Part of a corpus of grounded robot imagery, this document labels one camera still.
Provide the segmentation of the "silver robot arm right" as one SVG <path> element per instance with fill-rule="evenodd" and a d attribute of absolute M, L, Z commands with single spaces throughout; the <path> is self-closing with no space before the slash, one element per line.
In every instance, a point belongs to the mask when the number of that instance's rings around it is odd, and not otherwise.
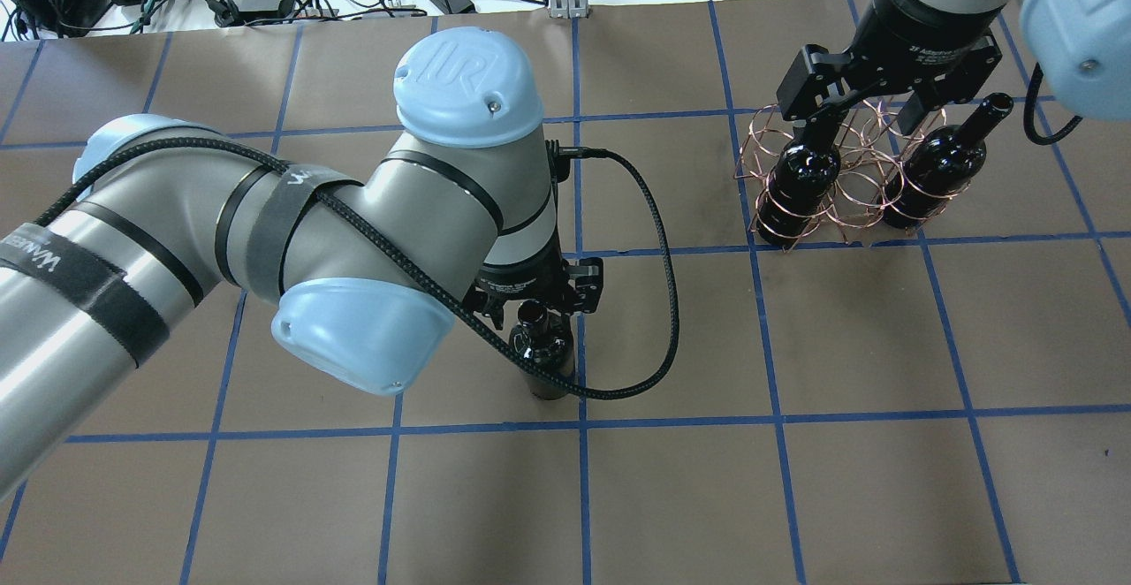
<path fill-rule="evenodd" d="M 844 52 L 800 50 L 777 91 L 784 121 L 804 145 L 827 150 L 865 98 L 908 95 L 901 134 L 931 111 L 977 98 L 1002 57 L 990 26 L 1010 1 L 1062 105 L 1074 117 L 1126 121 L 1130 0 L 871 0 Z"/>

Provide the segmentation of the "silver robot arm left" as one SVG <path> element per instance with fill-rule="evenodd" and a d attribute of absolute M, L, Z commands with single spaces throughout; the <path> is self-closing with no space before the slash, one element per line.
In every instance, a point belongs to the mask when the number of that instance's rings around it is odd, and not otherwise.
<path fill-rule="evenodd" d="M 385 396 L 458 316 L 595 310 L 603 265 L 562 253 L 568 162 L 523 48 L 481 27 L 429 34 L 392 94 L 403 134 L 364 182 L 183 119 L 93 135 L 72 189 L 3 238 L 5 496 L 223 282 L 277 307 L 291 355 Z"/>

